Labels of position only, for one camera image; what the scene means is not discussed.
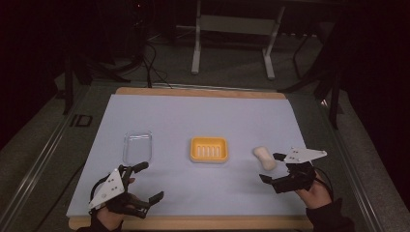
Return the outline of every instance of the wooden table edge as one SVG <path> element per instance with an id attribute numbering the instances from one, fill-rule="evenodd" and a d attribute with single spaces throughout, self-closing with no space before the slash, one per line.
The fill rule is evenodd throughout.
<path id="1" fill-rule="evenodd" d="M 149 89 L 120 87 L 116 95 L 148 95 L 148 96 L 185 96 L 214 98 L 247 98 L 247 99 L 278 99 L 285 100 L 282 93 L 238 90 L 193 90 L 193 89 Z"/>
<path id="2" fill-rule="evenodd" d="M 90 217 L 70 217 L 76 230 L 90 225 Z M 306 216 L 148 216 L 126 217 L 123 230 L 273 230 L 312 229 Z"/>

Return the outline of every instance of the white cylindrical object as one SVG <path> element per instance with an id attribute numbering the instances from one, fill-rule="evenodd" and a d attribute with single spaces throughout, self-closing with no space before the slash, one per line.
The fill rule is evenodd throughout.
<path id="1" fill-rule="evenodd" d="M 260 160 L 262 163 L 263 169 L 267 171 L 273 170 L 277 167 L 277 162 L 273 156 L 269 153 L 266 147 L 257 147 L 253 149 L 253 154 Z"/>

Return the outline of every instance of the human hand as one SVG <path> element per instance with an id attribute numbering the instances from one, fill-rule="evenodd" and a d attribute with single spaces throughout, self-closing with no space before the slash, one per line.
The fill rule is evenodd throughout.
<path id="1" fill-rule="evenodd" d="M 323 181 L 317 173 L 316 178 Z M 302 198 L 307 207 L 312 210 L 332 203 L 332 198 L 328 190 L 323 186 L 323 184 L 317 181 L 313 181 L 309 191 L 299 189 L 295 190 L 295 192 Z"/>
<path id="2" fill-rule="evenodd" d="M 135 178 L 130 178 L 130 184 L 135 181 Z M 124 220 L 126 215 L 120 215 L 116 213 L 110 212 L 105 206 L 100 208 L 97 212 L 97 219 L 102 223 L 105 228 L 108 230 L 114 230 L 120 226 L 121 222 Z"/>

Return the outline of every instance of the white object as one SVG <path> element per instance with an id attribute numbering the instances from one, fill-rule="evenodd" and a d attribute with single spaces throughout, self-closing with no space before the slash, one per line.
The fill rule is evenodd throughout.
<path id="1" fill-rule="evenodd" d="M 317 151 L 305 148 L 292 148 L 290 153 L 283 160 L 286 163 L 302 163 L 306 161 L 316 160 L 327 156 L 325 151 Z"/>
<path id="2" fill-rule="evenodd" d="M 120 172 L 114 169 L 109 177 L 103 183 L 102 188 L 94 196 L 93 200 L 88 205 L 88 209 L 93 209 L 100 206 L 102 203 L 116 197 L 124 192 L 123 181 L 121 180 Z"/>
<path id="3" fill-rule="evenodd" d="M 260 160 L 263 169 L 271 171 L 277 167 L 277 162 L 274 160 L 273 156 L 269 153 L 266 147 L 257 147 L 253 149 L 253 154 Z"/>

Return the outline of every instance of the dark background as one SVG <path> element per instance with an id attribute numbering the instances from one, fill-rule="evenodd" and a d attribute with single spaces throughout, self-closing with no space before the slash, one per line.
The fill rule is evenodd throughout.
<path id="1" fill-rule="evenodd" d="M 195 1 L 156 0 L 155 3 L 155 15 L 130 11 L 132 6 L 126 1 L 2 3 L 0 149 L 55 96 L 57 88 L 53 80 L 64 71 L 67 52 L 82 52 L 94 60 L 112 63 L 113 56 L 132 55 L 124 41 L 135 36 L 130 28 L 138 19 L 144 18 L 170 40 L 175 36 L 176 24 L 194 25 Z M 203 11 L 275 17 L 271 12 L 276 6 L 270 6 L 267 1 L 251 7 L 245 1 L 224 4 L 237 5 L 232 8 L 221 5 L 220 1 L 204 1 Z M 410 207 L 410 192 L 406 189 L 410 161 L 405 148 L 410 131 L 407 122 L 410 118 L 409 10 L 406 1 L 371 1 L 354 14 L 354 20 L 344 32 L 351 31 L 350 40 L 359 46 L 349 58 L 341 83 L 407 208 Z M 320 15 L 325 19 L 335 19 L 337 13 L 321 12 L 325 12 Z M 286 10 L 280 32 L 300 37 L 307 31 L 310 19 L 317 17 L 314 8 L 292 5 Z"/>

